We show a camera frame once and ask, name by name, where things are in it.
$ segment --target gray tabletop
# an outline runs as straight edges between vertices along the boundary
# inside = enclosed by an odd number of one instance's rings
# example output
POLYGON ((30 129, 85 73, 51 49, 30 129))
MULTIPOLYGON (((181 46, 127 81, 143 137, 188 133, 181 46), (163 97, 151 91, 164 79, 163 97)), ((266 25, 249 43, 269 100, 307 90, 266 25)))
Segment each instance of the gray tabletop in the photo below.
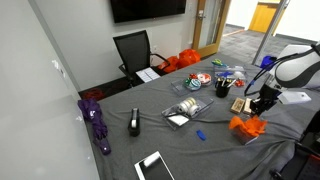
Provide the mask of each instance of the gray tabletop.
MULTIPOLYGON (((244 146, 228 129, 230 119, 235 116, 230 107, 236 97, 244 98, 244 88, 233 87, 227 97, 218 98, 211 85, 179 97, 171 86, 171 82, 184 79, 190 73, 212 74, 211 60, 215 58, 228 65, 244 66, 250 80, 259 71, 259 68, 244 65, 236 59, 214 55, 99 101, 112 149, 110 155, 103 156, 93 146, 101 179, 138 179, 134 164, 156 151, 160 152, 176 180, 271 179, 269 170, 280 170, 290 160, 294 140, 300 138, 320 107, 319 93, 304 90, 312 98, 304 104, 285 106, 277 103, 260 116, 268 121, 266 133, 244 146), (187 97, 213 98, 214 103, 201 116, 173 131, 161 112, 187 97), (138 137, 130 137, 127 129, 132 108, 140 109, 141 133, 138 137), (205 134, 205 141, 197 136, 197 130, 205 134)), ((262 84, 262 80, 256 82, 252 90, 259 90, 262 84)))

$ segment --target black tape dispenser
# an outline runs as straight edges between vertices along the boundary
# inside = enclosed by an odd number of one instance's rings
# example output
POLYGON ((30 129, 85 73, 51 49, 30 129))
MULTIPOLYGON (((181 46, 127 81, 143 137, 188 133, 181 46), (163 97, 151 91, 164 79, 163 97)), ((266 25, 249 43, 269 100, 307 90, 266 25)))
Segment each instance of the black tape dispenser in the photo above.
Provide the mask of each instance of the black tape dispenser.
POLYGON ((131 119, 129 121, 128 130, 130 136, 136 137, 140 134, 140 115, 138 108, 133 108, 131 111, 131 119))

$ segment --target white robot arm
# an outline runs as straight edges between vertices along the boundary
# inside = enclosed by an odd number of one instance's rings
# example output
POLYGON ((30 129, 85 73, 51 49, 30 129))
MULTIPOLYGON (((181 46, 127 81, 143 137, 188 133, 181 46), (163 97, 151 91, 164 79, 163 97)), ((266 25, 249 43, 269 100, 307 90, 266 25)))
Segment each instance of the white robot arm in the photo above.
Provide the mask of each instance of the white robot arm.
MULTIPOLYGON (((276 104, 279 95, 287 92, 287 88, 320 86, 320 45, 289 45, 266 69, 271 70, 259 91, 260 96, 250 104, 252 114, 258 116, 276 104)), ((264 74, 266 69, 262 70, 263 73, 258 73, 253 82, 264 74)), ((252 84, 247 87, 245 95, 252 84)))

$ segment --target television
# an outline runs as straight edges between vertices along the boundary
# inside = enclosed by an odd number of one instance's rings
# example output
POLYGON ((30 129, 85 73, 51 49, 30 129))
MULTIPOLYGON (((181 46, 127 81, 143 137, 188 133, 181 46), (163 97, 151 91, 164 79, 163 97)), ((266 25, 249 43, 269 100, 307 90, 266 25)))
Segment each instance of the television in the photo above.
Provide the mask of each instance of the television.
POLYGON ((115 23, 184 14, 186 0, 110 0, 115 23))

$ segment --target white paper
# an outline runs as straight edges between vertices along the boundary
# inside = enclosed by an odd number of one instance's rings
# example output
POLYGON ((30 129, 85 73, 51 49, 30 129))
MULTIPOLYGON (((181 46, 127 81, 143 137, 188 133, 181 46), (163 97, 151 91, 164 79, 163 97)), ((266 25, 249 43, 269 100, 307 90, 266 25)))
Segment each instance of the white paper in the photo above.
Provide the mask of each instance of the white paper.
POLYGON ((182 115, 171 116, 171 117, 168 117, 168 119, 174 122, 175 124, 177 124, 178 126, 182 126, 183 124, 189 121, 188 118, 182 115))
POLYGON ((299 104, 311 101, 305 92, 285 91, 278 96, 282 104, 299 104))
POLYGON ((136 74, 143 80, 143 82, 149 82, 160 77, 159 74, 154 72, 154 70, 151 69, 150 67, 143 69, 141 71, 138 71, 136 72, 136 74))

